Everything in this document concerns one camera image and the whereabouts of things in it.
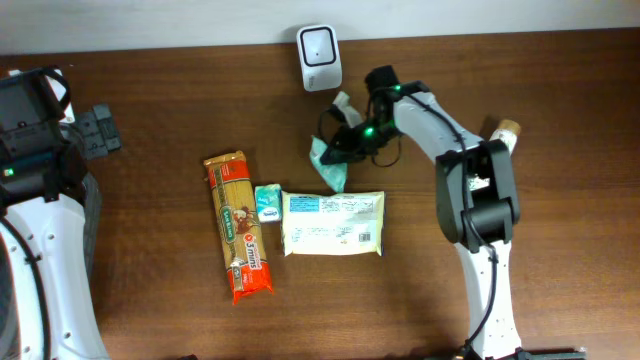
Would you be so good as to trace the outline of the teal wet wipes pack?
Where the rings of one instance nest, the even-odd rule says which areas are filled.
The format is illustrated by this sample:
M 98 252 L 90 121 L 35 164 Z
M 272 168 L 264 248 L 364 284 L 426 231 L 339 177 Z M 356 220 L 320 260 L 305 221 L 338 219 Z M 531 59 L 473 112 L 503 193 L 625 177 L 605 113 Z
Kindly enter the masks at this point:
M 328 146 L 324 141 L 312 136 L 311 149 L 309 153 L 310 161 L 325 183 L 335 193 L 342 193 L 347 180 L 347 164 L 323 165 L 321 163 L 321 156 L 327 149 Z

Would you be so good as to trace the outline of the pale yellow snack package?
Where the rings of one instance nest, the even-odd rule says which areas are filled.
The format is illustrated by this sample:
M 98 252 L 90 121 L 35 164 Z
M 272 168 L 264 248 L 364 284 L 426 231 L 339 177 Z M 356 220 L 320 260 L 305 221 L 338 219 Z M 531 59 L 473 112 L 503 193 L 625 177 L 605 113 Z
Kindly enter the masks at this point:
M 385 193 L 282 194 L 281 235 L 288 255 L 383 254 Z

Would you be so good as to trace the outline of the small teal tissue pack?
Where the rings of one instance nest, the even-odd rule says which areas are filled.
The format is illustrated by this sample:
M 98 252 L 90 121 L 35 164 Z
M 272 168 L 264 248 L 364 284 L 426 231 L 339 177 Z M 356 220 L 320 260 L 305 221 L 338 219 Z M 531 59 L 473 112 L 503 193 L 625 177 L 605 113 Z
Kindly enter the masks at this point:
M 261 223 L 278 222 L 282 219 L 281 192 L 279 184 L 255 187 L 256 211 Z

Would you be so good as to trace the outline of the orange spaghetti package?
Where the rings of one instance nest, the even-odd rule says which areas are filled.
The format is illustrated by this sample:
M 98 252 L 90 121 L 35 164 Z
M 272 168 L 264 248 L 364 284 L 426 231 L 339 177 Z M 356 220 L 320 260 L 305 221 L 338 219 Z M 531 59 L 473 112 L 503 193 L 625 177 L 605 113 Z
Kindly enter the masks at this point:
M 214 213 L 233 302 L 273 290 L 246 156 L 236 151 L 207 159 Z

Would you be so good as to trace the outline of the white cream tube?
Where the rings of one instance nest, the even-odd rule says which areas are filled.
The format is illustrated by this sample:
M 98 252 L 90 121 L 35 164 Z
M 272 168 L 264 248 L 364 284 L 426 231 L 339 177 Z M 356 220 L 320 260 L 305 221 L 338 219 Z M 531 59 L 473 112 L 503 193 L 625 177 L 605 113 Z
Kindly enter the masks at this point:
M 489 140 L 500 140 L 506 145 L 509 154 L 512 155 L 521 131 L 522 127 L 519 123 L 510 119 L 502 119 L 498 122 L 498 125 L 491 134 Z

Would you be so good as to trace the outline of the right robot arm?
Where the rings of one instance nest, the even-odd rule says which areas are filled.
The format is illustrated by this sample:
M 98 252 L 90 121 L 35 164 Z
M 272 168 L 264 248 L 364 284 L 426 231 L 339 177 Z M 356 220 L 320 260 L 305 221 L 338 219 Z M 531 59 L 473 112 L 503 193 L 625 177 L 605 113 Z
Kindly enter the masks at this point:
M 344 92 L 328 108 L 340 126 L 321 163 L 374 158 L 396 137 L 415 142 L 435 166 L 437 220 L 464 273 L 470 325 L 457 358 L 525 358 L 511 300 L 509 260 L 520 206 L 507 145 L 465 130 L 427 85 L 400 82 L 389 65 L 372 70 L 365 83 L 365 113 Z

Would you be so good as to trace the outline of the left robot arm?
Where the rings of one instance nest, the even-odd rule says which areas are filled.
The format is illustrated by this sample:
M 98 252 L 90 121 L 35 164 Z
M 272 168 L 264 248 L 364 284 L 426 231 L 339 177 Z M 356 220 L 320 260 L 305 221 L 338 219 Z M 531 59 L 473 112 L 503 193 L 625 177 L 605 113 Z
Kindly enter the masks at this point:
M 102 194 L 87 164 L 121 147 L 109 106 L 75 114 L 58 67 L 2 78 L 2 358 L 108 358 L 90 290 Z

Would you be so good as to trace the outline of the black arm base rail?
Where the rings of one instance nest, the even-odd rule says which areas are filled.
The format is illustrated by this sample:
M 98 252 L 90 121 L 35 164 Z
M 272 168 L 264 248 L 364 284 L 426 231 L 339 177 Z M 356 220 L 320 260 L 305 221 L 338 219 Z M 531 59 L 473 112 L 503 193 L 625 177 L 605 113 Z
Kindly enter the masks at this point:
M 515 360 L 587 360 L 587 352 L 579 350 L 520 351 Z

